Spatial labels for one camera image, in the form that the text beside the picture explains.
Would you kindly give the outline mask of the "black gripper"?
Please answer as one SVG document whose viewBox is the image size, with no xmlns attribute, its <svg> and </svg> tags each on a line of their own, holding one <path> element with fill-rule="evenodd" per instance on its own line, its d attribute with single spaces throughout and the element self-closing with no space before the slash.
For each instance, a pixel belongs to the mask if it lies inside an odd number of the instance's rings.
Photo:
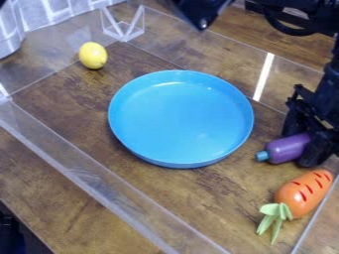
<svg viewBox="0 0 339 254">
<path fill-rule="evenodd" d="M 294 87 L 286 106 L 289 112 L 282 136 L 290 137 L 317 131 L 311 134 L 298 165 L 306 168 L 318 167 L 333 155 L 339 156 L 339 64 L 326 65 L 315 91 L 309 90 L 302 84 Z M 325 123 L 334 130 L 326 130 Z"/>
</svg>

